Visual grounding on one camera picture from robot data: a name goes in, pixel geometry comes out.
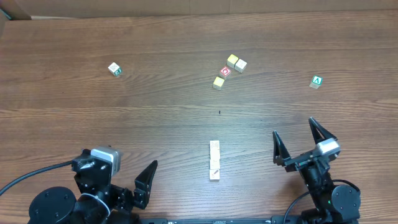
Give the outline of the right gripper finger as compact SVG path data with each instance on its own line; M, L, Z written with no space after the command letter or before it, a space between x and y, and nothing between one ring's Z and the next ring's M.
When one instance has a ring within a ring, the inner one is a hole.
M273 163L285 165L287 161L291 160L291 156L277 131L273 131L272 137L274 142Z
M335 141L338 140L335 135L325 129L315 118L309 117L308 122L315 144L318 144L327 139L333 139Z

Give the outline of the yellow block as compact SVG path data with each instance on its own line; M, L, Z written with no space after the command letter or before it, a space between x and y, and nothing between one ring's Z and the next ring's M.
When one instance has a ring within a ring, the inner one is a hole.
M210 151L210 159L212 160L220 160L220 150L211 150Z
M234 54L231 54L228 58L227 58L227 66L234 68L237 61L239 60L239 58L237 56L235 56Z
M221 77L216 77L213 82L213 88L217 90L221 90L224 84L224 79Z

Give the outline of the white block red M side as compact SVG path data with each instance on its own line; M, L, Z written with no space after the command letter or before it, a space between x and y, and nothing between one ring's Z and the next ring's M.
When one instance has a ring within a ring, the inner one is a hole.
M220 169L219 159L210 159L210 170Z

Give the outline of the white block blue side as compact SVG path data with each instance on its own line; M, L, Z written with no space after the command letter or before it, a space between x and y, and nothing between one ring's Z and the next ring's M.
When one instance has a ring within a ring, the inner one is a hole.
M219 151L220 150L219 140L210 141L210 150L211 151Z

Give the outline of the white block red mark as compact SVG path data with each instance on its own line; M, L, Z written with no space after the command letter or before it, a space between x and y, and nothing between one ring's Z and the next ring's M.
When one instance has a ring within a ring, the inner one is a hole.
M219 181L220 180L220 170L219 169L210 169L209 170L209 180L210 181Z

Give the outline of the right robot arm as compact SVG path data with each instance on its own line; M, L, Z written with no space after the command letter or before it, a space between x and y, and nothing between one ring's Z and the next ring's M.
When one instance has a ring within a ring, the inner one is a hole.
M308 119L315 148L295 158L291 157L277 131L274 142L273 163L287 172L299 172L307 191L296 198L282 217L274 223L357 223L360 218L361 191L352 182L332 179L330 162L340 154L338 138L326 130L313 117ZM304 210L299 216L290 215L296 203L311 196L314 208Z

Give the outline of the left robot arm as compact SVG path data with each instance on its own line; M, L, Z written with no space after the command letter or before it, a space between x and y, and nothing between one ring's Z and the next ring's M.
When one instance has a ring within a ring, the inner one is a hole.
M135 189L129 190L111 183L121 157L110 146L84 149L71 162L80 197L66 187L44 190L30 204L29 223L140 223L132 209L143 210L149 203L158 162L152 161L135 178Z

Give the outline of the green letter A block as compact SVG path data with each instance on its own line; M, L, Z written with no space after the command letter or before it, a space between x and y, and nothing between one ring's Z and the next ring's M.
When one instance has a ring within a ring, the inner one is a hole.
M309 87L314 88L314 89L318 89L318 88L321 87L322 83L323 83L323 78L314 75L313 78L312 78L311 83L309 84Z

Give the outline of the white block far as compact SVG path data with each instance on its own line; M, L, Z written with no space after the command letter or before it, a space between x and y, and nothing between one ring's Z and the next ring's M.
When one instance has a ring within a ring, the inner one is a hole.
M247 66L247 62L242 60L241 58L235 63L234 69L237 70L239 73L243 73Z

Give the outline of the red circle block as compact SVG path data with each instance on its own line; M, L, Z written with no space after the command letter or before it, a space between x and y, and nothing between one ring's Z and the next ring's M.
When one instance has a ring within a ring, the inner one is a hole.
M221 68L220 74L219 74L219 76L221 78L223 78L225 80L225 79L229 78L230 75L231 75L231 70L228 66L224 66Z

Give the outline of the white block green side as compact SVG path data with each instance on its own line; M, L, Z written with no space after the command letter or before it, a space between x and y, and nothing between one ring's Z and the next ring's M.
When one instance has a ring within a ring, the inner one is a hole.
M115 76L118 77L122 73L121 67L113 62L109 67L108 70Z

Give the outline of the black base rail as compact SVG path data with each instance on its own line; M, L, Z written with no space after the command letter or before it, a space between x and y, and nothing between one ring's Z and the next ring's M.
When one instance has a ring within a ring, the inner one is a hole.
M304 224L298 215L288 216L284 221L283 215L274 215L270 218L209 218L209 219L178 219L141 218L142 224Z

